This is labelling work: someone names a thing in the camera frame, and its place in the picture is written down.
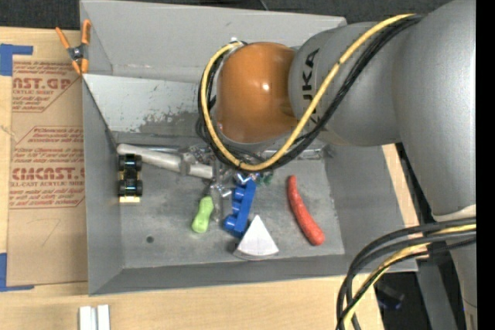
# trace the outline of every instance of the red object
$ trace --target red object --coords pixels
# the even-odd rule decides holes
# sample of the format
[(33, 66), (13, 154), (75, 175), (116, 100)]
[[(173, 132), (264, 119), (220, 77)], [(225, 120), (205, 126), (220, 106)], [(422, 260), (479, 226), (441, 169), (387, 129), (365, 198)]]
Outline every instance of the red object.
[(297, 223), (299, 224), (299, 227), (301, 227), (306, 238), (308, 238), (308, 241), (316, 246), (325, 242), (325, 234), (309, 214), (302, 201), (301, 195), (297, 191), (296, 178), (294, 175), (289, 176), (287, 180), (287, 197), (292, 212), (297, 219)]

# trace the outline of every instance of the yellow cable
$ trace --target yellow cable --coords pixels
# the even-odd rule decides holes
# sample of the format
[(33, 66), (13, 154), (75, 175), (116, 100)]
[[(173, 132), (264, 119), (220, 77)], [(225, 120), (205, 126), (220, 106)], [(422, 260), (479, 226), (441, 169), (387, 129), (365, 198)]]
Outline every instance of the yellow cable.
[[(466, 224), (465, 226), (454, 226), (454, 227), (448, 227), (440, 231), (435, 231), (433, 234), (449, 234), (449, 233), (458, 233), (461, 231), (470, 231), (470, 230), (475, 230), (476, 229), (476, 224)], [(412, 247), (406, 247), (402, 250), (399, 250), (398, 252), (395, 252), (391, 256), (389, 256), (387, 259), (385, 259), (368, 277), (367, 279), (363, 282), (363, 284), (366, 284), (369, 282), (371, 279), (376, 277), (372, 283), (367, 287), (369, 289), (371, 286), (377, 283), (378, 280), (383, 276), (385, 272), (387, 272), (387, 269), (397, 263), (398, 261), (402, 260), (404, 257), (408, 256), (411, 253), (415, 253), (416, 250), (419, 250), (420, 248), (426, 247), (429, 245), (431, 242), (424, 242), (420, 243), (418, 245), (414, 245)], [(343, 318), (343, 327), (347, 328), (347, 326), (350, 324), (350, 321), (352, 320), (352, 317), (354, 316), (354, 313), (356, 311), (357, 306), (359, 303), (361, 303), (362, 300), (361, 298), (356, 301), (354, 306), (346, 313), (345, 317)]]
[(205, 68), (205, 71), (203, 73), (203, 78), (201, 80), (201, 91), (200, 91), (200, 101), (201, 101), (201, 107), (203, 110), (203, 116), (205, 120), (205, 124), (208, 128), (208, 131), (210, 132), (211, 138), (213, 139), (213, 142), (217, 146), (217, 148), (220, 150), (220, 152), (227, 158), (232, 164), (236, 165), (240, 169), (243, 169), (245, 171), (250, 171), (250, 172), (256, 172), (256, 171), (261, 171), (264, 168), (267, 168), (270, 165), (273, 165), (277, 160), (282, 157), (287, 150), (291, 147), (292, 143), (296, 140), (296, 138), (299, 136), (301, 133), (302, 129), (305, 127), (306, 123), (308, 122), (308, 119), (311, 117), (313, 111), (316, 109), (316, 106), (320, 102), (323, 94), (325, 93), (326, 89), (332, 82), (333, 78), (335, 75), (338, 73), (340, 66), (345, 63), (355, 52), (356, 50), (363, 45), (372, 35), (375, 33), (381, 31), (383, 28), (389, 26), (390, 24), (400, 20), (407, 18), (413, 14), (402, 14), (402, 15), (396, 15), (395, 17), (391, 17), (389, 19), (385, 19), (383, 22), (379, 22), (372, 28), (368, 29), (358, 40), (356, 40), (352, 45), (349, 46), (349, 48), (344, 52), (344, 54), (339, 58), (339, 60), (333, 65), (332, 69), (329, 71), (327, 74), (325, 80), (323, 81), (322, 85), (316, 92), (316, 95), (312, 99), (311, 103), (309, 104), (308, 108), (306, 109), (306, 112), (303, 114), (301, 117), (301, 120), (299, 120), (297, 126), (295, 127), (294, 131), (291, 133), (291, 135), (288, 137), (287, 141), (283, 144), (283, 146), (277, 150), (273, 156), (271, 156), (269, 159), (267, 159), (264, 162), (261, 162), (260, 164), (256, 165), (251, 165), (251, 164), (246, 164), (242, 162), (240, 159), (236, 158), (235, 156), (230, 153), (225, 146), (222, 144), (221, 140), (218, 138), (217, 133), (215, 132), (215, 128), (213, 126), (213, 123), (211, 121), (209, 112), (208, 112), (208, 107), (207, 107), (207, 75), (210, 72), (213, 64), (216, 62), (216, 60), (225, 54), (227, 51), (230, 49), (235, 48), (236, 46), (240, 46), (241, 43), (238, 43), (236, 46), (234, 44), (228, 44), (224, 47), (222, 47), (217, 53), (212, 57), (212, 59), (209, 61), (207, 64), (207, 67)]

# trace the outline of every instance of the orange clip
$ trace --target orange clip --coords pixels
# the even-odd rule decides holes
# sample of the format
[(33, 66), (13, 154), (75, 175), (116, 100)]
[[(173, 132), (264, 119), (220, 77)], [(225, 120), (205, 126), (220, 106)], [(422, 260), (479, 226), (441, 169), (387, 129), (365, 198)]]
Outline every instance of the orange clip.
[(84, 50), (85, 47), (90, 44), (90, 30), (91, 21), (89, 19), (85, 19), (83, 21), (83, 28), (81, 31), (81, 44), (78, 47), (71, 47), (67, 37), (63, 34), (62, 29), (58, 26), (55, 28), (55, 32), (59, 36), (63, 48), (67, 50), (70, 58), (72, 59), (72, 66), (74, 70), (76, 70), (79, 75), (86, 73), (89, 67), (87, 59), (84, 58)]

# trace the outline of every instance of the wooden table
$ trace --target wooden table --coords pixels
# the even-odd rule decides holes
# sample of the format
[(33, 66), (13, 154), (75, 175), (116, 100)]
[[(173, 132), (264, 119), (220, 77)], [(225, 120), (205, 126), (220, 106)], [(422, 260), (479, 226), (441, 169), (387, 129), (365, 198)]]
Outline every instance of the wooden table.
[[(26, 38), (46, 36), (43, 33), (46, 30), (0, 28), (0, 43), (22, 44)], [(77, 43), (78, 37), (78, 32), (70, 33), (72, 43)], [(12, 78), (0, 76), (0, 253), (7, 247), (11, 92)], [(415, 225), (418, 220), (395, 146), (383, 149), (405, 223)], [(357, 277), (357, 283), (363, 279), (364, 276)], [(115, 330), (332, 329), (342, 280), (343, 277), (326, 277), (99, 297), (88, 297), (86, 282), (41, 285), (29, 291), (0, 293), (0, 328), (76, 329), (79, 307), (109, 304), (111, 327)], [(383, 329), (372, 289), (357, 313), (366, 330)]]

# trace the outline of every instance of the cardboard box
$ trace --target cardboard box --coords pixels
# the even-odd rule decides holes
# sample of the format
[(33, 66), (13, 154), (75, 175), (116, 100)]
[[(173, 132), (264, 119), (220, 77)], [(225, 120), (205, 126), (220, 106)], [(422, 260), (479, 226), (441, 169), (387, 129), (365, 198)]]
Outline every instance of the cardboard box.
[[(67, 36), (79, 44), (79, 32)], [(84, 281), (81, 79), (54, 30), (1, 28), (0, 43), (32, 46), (13, 57), (4, 103), (12, 109), (7, 285)]]

